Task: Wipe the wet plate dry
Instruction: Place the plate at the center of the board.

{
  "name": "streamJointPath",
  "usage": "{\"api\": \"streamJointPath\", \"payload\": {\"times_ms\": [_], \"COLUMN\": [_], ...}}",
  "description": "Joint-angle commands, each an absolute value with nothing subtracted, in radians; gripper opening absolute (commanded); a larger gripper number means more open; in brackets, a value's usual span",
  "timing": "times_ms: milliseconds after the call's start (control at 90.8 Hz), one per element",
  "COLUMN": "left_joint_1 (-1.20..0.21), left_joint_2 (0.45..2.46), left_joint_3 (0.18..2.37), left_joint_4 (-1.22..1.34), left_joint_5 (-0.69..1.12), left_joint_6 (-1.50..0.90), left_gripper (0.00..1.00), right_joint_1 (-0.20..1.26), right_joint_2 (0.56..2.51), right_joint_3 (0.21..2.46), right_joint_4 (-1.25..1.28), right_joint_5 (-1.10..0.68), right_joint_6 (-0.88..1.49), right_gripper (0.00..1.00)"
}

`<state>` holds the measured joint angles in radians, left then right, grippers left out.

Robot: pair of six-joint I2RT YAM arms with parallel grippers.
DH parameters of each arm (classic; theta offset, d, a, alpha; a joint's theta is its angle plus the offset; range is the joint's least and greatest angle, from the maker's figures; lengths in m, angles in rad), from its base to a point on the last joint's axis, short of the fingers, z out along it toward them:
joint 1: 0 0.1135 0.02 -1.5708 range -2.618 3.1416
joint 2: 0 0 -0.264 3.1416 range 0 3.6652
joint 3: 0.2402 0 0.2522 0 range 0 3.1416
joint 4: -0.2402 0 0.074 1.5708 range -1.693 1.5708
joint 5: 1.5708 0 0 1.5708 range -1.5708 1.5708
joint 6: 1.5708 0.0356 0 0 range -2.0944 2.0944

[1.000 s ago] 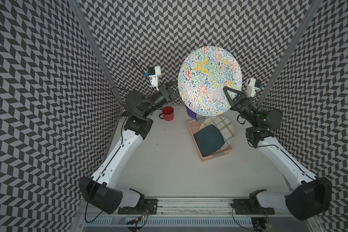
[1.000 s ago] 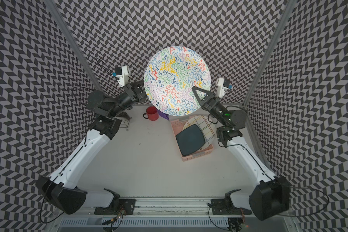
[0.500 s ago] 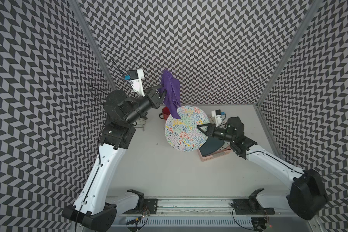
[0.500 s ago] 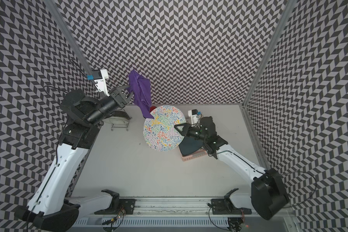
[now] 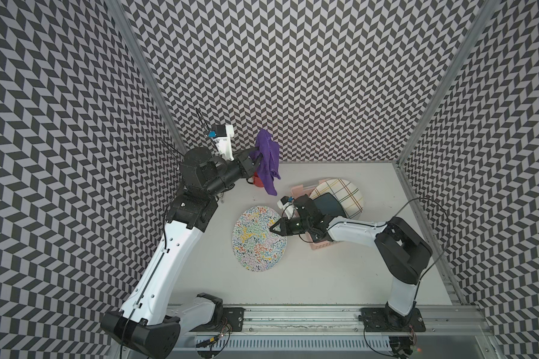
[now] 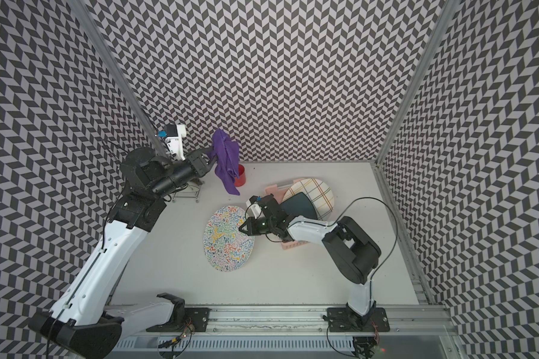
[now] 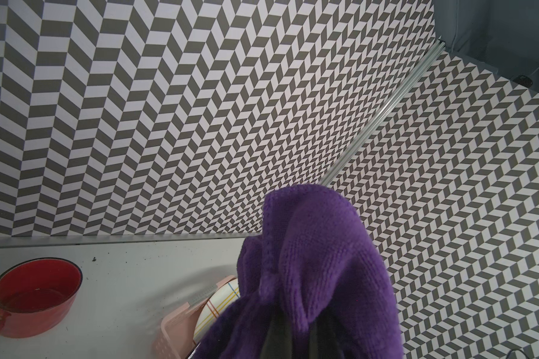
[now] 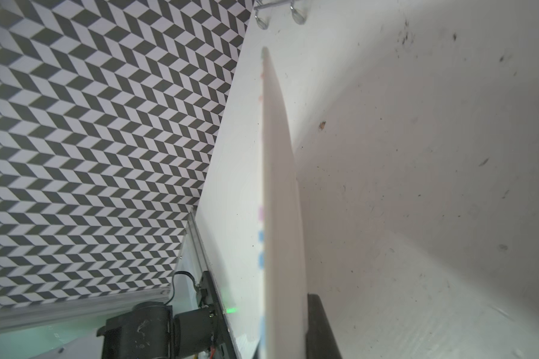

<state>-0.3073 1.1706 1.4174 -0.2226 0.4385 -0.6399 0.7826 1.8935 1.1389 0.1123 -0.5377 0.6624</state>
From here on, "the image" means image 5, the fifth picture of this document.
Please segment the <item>purple microfibre cloth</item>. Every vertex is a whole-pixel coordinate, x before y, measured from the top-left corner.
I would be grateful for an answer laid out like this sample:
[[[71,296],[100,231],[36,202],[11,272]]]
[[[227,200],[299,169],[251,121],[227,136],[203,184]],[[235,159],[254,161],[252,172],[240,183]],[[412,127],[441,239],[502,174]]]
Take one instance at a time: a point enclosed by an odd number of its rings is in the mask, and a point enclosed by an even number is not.
[[[261,157],[258,169],[256,170],[258,177],[260,178],[266,193],[277,196],[274,179],[281,179],[278,172],[280,145],[272,139],[272,134],[270,132],[267,130],[260,130],[256,138],[255,146],[257,150],[252,151],[249,154],[249,157],[254,162]]]

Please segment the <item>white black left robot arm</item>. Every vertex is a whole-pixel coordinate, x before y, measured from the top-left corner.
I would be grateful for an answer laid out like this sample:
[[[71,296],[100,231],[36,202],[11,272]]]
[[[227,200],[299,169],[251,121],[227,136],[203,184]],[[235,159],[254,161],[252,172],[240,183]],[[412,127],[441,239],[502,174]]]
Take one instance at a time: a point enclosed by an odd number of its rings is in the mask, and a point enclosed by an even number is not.
[[[121,309],[105,313],[100,322],[119,346],[114,358],[130,358],[135,353],[143,358],[167,358],[179,337],[193,329],[222,328],[223,300],[207,293],[198,294],[174,315],[167,309],[188,256],[218,208],[219,195],[258,170],[264,157],[251,158],[255,151],[253,147],[224,159],[197,147],[184,155],[181,186],[166,207],[157,251]]]

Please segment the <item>dark teal square plate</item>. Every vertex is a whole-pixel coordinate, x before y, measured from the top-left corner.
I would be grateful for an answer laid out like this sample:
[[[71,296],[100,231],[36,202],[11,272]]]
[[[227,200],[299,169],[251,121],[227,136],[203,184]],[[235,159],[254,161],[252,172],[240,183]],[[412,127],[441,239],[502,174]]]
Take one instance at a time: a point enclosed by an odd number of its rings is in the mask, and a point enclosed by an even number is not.
[[[338,199],[331,193],[322,194],[319,197],[316,197],[313,202],[323,215],[330,215],[333,218],[347,217],[343,206],[338,201]]]

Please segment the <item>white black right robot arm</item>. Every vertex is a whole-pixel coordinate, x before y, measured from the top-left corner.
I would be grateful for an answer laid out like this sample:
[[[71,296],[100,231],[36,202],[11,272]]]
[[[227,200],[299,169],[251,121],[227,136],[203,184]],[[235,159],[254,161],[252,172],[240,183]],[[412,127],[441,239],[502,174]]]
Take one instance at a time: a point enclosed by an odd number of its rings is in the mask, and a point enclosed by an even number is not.
[[[383,318],[392,329],[410,324],[416,309],[416,296],[433,251],[428,243],[402,218],[366,222],[351,219],[341,201],[332,194],[316,199],[303,195],[283,197],[279,203],[284,215],[269,231],[280,236],[308,233],[314,244],[351,242],[377,250],[389,273],[392,288]]]

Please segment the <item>colourful squiggle pattern plate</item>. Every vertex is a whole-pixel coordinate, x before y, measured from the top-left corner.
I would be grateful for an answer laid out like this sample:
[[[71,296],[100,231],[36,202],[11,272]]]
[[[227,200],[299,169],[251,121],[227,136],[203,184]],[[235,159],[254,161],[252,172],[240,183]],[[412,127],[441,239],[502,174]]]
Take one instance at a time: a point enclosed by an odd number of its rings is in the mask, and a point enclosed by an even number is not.
[[[278,220],[280,214],[268,206],[254,206],[238,218],[231,243],[242,267],[250,272],[266,272],[282,259],[287,239],[270,231]]]

